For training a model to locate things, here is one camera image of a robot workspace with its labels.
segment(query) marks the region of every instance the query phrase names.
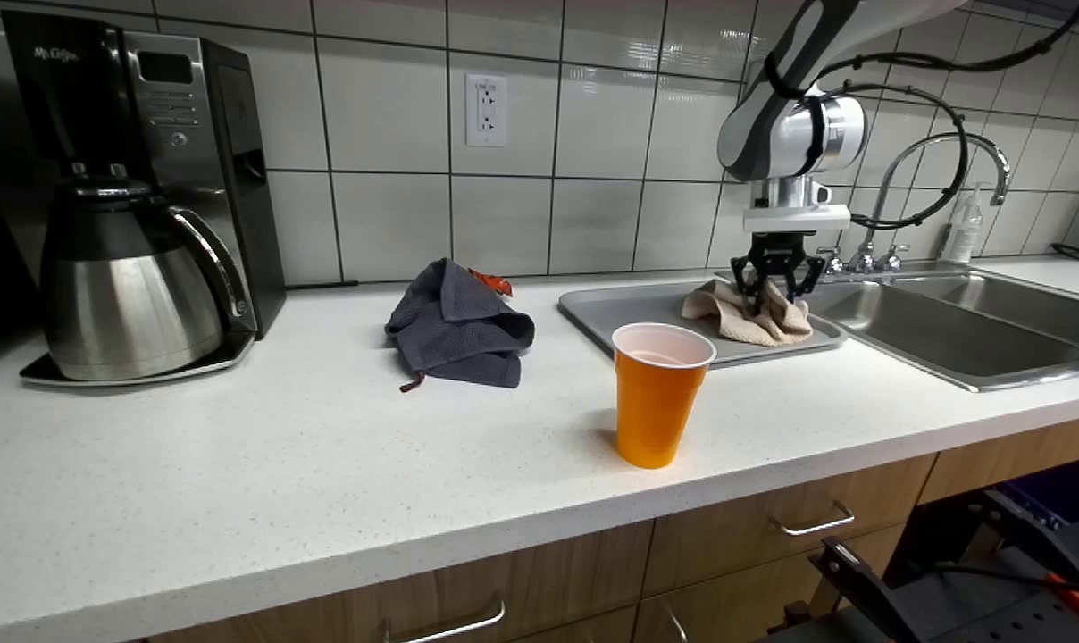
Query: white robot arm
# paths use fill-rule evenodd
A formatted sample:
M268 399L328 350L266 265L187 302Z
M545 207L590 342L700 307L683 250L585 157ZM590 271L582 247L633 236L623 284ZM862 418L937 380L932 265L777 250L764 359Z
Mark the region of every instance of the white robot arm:
M850 211L832 203L832 194L808 179L812 169L850 165L864 147L864 112L850 96L826 96L815 79L831 61L882 31L937 17L964 0L808 0L788 36L757 65L744 101L726 117L717 135L722 169L753 181L751 256L740 256L740 291L770 274L788 274L789 298L808 293L821 271L795 279L806 265L801 238L808 231L848 227Z

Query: wooden cabinet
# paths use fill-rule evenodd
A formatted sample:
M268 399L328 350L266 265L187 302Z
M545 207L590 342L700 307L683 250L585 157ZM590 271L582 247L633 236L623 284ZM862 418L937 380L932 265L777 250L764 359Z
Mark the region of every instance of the wooden cabinet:
M888 569L910 509L1079 460L1079 422L729 499L159 643L385 643L492 621L466 643L763 640L821 589L808 553L845 536Z
M385 643L486 624L466 643L521 640L641 600L652 524L565 541L399 581L338 593L232 621L160 636L160 643Z
M989 441L937 456L921 503L1079 460L1079 422Z
M625 608L616 616L550 628L545 636L528 636L521 643L629 643L633 631L636 631L636 608Z
M900 524L889 524L848 542L882 572L898 541ZM819 569L798 553L670 593L652 593L641 605L636 643L764 640L770 628L783 624L783 608L812 600L819 585Z
M916 509L929 467L932 456L916 456L661 519L656 524L646 589L806 553L826 533L862 536L898 524Z

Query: coffee maker base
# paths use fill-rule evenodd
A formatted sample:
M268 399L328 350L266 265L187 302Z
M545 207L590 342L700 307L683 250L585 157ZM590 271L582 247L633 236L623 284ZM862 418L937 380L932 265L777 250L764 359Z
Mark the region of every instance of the coffee maker base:
M45 354L41 361L24 366L18 371L18 380L24 386L46 386L46 388L134 388L134 386L159 386L159 383L178 383L178 380L201 380L210 371L229 371L235 367L253 347L253 337L242 342L221 342L216 354L178 367L178 371L160 371L160 374L148 374L148 380L118 380L118 383L87 383L87 380L70 380L51 354Z

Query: drawer handle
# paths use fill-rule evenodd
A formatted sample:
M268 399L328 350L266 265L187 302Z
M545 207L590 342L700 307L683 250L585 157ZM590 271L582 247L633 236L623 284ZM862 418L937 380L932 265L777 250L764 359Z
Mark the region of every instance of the drawer handle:
M845 530L845 524L856 524L856 522L859 522L859 516L848 511L840 499L832 499L832 511L835 511L835 519L815 522L815 524L806 524L806 530L783 524L778 519L770 519L770 522L771 522L777 530L783 530L789 541L806 541L806 536L831 533L831 530Z
M382 624L382 643L436 643L436 640L454 640L454 636L466 636L466 631L492 628L492 624L502 624L504 617L508 617L508 605L504 605L504 597L496 597L492 616L460 621L460 624L454 624L454 628L426 631L426 636L392 640L392 636L389 636L389 621L385 621L385 624Z
M689 631L683 628L679 616L677 616L673 608L665 608L665 605L661 605L661 616L673 621L677 640L679 640L679 643L689 643Z

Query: stainless steel sink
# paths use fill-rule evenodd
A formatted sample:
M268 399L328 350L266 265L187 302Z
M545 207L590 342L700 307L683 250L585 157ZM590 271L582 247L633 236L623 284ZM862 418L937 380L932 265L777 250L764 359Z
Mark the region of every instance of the stainless steel sink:
M812 312L964 388L1079 374L1079 302L978 271L826 284Z
M900 284L900 291L951 302L964 312L994 315L994 317L1079 342L1079 302L1077 298L1028 291L1028 285L989 279L978 271L954 274L954 279Z

